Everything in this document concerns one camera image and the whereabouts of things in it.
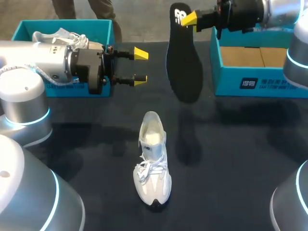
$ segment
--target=cardboard box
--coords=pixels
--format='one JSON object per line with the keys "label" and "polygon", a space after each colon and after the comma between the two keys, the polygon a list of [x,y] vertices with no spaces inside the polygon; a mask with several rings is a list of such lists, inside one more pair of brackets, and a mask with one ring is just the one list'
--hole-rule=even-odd
{"label": "cardboard box", "polygon": [[[115,41],[111,20],[25,20],[20,22],[12,40],[31,41],[35,31],[53,34],[61,27],[69,32],[84,34],[89,41],[99,42],[105,46],[113,45]],[[88,85],[84,83],[56,86],[45,81],[45,89],[47,97],[108,97],[110,95],[110,84],[103,87],[101,95],[90,95]]]}
{"label": "cardboard box", "polygon": [[216,95],[308,98],[308,90],[290,85],[282,72],[293,33],[223,30],[218,41],[216,32],[210,44]]}

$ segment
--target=floor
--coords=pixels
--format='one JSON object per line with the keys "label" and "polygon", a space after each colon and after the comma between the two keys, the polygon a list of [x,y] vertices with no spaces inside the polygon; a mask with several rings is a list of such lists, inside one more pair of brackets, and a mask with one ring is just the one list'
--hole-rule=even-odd
{"label": "floor", "polygon": [[[113,0],[124,42],[169,40],[169,8],[176,0]],[[191,9],[213,8],[216,0],[185,0]],[[87,0],[75,0],[78,18],[95,18]],[[56,19],[51,0],[0,0],[0,39],[11,39],[21,20]],[[195,35],[209,40],[211,30]]]}

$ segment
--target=shoe tongue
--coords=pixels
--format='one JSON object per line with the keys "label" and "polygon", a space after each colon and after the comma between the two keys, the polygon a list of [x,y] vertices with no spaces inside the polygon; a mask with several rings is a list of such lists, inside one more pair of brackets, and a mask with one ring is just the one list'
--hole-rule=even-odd
{"label": "shoe tongue", "polygon": [[147,134],[140,144],[146,160],[157,161],[162,155],[163,142],[159,134]]}

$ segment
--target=white sneaker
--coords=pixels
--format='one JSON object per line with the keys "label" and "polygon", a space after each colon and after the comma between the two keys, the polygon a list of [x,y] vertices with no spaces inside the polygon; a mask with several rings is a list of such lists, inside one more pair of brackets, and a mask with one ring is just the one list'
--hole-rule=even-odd
{"label": "white sneaker", "polygon": [[158,114],[147,112],[139,133],[143,161],[135,167],[133,173],[137,192],[147,205],[163,205],[171,193],[166,138]]}
{"label": "white sneaker", "polygon": [[35,31],[32,35],[32,41],[51,44],[67,44],[70,45],[74,51],[79,48],[87,49],[89,44],[89,39],[85,35],[79,35],[73,32],[70,33],[63,28],[60,28],[57,32],[50,35]]}

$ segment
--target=teal box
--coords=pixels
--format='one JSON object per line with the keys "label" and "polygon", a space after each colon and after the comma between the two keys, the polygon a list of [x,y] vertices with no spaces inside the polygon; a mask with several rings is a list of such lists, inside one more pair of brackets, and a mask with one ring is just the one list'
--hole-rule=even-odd
{"label": "teal box", "polygon": [[[61,27],[69,32],[84,34],[89,41],[99,42],[105,46],[113,45],[115,41],[111,20],[25,20],[20,22],[12,41],[31,41],[35,31],[53,34]],[[83,83],[67,86],[46,83],[45,88],[48,97],[108,97],[110,95],[109,83],[103,87],[101,95],[90,95],[88,85]]]}
{"label": "teal box", "polygon": [[221,40],[212,29],[210,57],[216,95],[308,98],[308,90],[290,85],[282,68],[224,66],[220,47],[288,48],[293,33],[262,31],[243,34],[223,30]]}

